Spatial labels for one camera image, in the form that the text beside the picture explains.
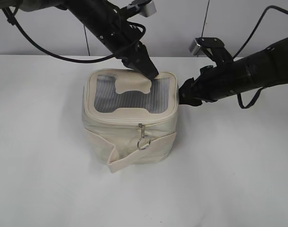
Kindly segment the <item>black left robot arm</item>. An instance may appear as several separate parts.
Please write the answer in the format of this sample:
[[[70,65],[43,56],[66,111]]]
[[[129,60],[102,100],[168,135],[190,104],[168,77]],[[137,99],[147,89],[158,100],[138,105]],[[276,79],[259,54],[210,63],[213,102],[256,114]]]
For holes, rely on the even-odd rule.
[[[23,30],[15,15],[19,10],[32,12],[56,7],[70,11],[109,50],[111,55],[96,60],[77,60],[54,54],[36,42]],[[134,0],[119,8],[108,0],[0,0],[0,10],[7,21],[38,50],[54,58],[74,63],[98,63],[112,58],[120,59],[123,65],[153,80],[159,74],[151,61],[146,46],[140,41],[146,32],[145,26],[130,22],[129,18],[140,14],[150,17],[156,13],[152,0]]]

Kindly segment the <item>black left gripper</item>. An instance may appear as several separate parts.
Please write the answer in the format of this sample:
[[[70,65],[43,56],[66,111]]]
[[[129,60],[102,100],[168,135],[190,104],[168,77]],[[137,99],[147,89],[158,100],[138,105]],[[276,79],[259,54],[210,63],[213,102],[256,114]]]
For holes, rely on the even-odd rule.
[[[98,59],[106,61],[122,56],[130,47],[137,44],[146,33],[142,24],[130,22],[120,14],[97,14],[99,40],[111,51],[109,56]],[[148,79],[155,79],[158,70],[151,61],[144,44],[137,44],[132,58],[123,58],[123,65],[137,71]]]

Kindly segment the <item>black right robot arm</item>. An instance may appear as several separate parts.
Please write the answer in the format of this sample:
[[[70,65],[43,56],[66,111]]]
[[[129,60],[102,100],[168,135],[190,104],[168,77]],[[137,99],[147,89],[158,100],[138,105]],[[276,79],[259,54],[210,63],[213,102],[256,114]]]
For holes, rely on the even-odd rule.
[[[203,52],[216,66],[205,66],[198,78],[184,82],[181,105],[200,106],[236,95],[239,106],[247,109],[263,89],[288,84],[288,37],[236,61],[218,38],[196,38],[190,50]]]

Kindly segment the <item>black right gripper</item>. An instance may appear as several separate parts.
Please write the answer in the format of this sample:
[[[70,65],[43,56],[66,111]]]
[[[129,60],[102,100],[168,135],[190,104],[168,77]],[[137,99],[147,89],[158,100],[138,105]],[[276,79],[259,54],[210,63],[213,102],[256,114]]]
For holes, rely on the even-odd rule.
[[[200,69],[200,76],[187,79],[179,88],[181,105],[201,106],[205,102],[216,102],[220,99],[236,95],[236,90],[229,82],[227,67]]]

